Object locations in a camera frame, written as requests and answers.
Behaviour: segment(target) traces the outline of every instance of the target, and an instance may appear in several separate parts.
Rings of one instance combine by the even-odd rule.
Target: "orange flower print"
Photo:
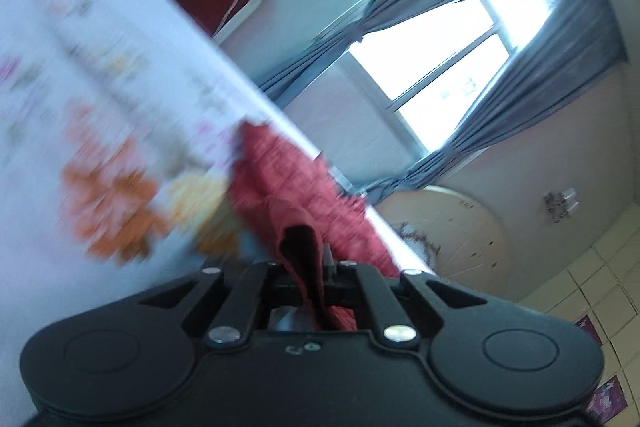
[[[158,185],[145,176],[146,168],[133,137],[113,152],[100,143],[87,122],[91,110],[74,112],[69,135],[79,142],[78,153],[62,171],[67,194],[65,216],[75,236],[89,241],[89,253],[99,257],[117,254],[126,263],[150,253],[151,236],[170,230],[164,217],[149,205]]]

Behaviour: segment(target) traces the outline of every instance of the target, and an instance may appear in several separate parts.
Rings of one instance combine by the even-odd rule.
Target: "window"
[[[551,9],[551,0],[461,1],[368,34],[349,52],[368,73],[366,91],[380,111],[429,152]]]

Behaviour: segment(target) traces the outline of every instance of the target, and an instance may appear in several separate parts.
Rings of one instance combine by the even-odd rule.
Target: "window pane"
[[[526,46],[542,28],[550,9],[547,0],[489,0],[507,28],[515,48]]]
[[[439,149],[507,58],[509,54],[500,37],[489,37],[405,103],[398,113],[428,150]]]
[[[479,0],[467,0],[365,35],[349,51],[393,100],[493,24]]]

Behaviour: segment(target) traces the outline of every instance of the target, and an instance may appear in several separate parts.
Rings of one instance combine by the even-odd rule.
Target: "window frame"
[[[377,112],[383,118],[388,127],[396,135],[400,143],[402,143],[407,150],[412,153],[415,160],[418,161],[433,151],[427,149],[421,140],[412,131],[411,126],[404,122],[402,116],[397,111],[415,95],[421,92],[425,87],[429,86],[436,78],[442,73],[449,70],[453,65],[457,64],[460,60],[465,58],[469,53],[476,49],[480,44],[485,42],[489,37],[498,35],[502,45],[505,47],[509,58],[507,63],[513,58],[513,55],[517,51],[517,47],[513,45],[509,37],[506,26],[503,20],[501,20],[497,11],[492,6],[489,0],[479,0],[482,6],[491,17],[493,25],[480,35],[476,40],[462,48],[460,51],[446,58],[436,68],[425,74],[420,80],[418,80],[413,86],[409,87],[405,92],[401,93],[397,98],[391,100],[378,83],[373,79],[369,72],[364,68],[359,61],[347,51],[341,58],[340,64],[353,78],[358,81],[355,83],[360,90],[374,105]],[[546,0],[549,10],[552,11],[555,5],[554,0]]]

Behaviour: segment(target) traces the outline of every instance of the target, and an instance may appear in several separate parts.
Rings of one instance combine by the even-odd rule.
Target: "purple poster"
[[[600,340],[600,336],[596,331],[596,328],[593,326],[589,315],[585,315],[579,321],[575,323],[582,331],[584,331],[587,335],[589,335],[599,346],[602,345],[602,341]]]
[[[587,407],[587,410],[598,416],[602,423],[608,422],[624,409],[626,409],[626,399],[618,377],[609,378],[597,388]]]

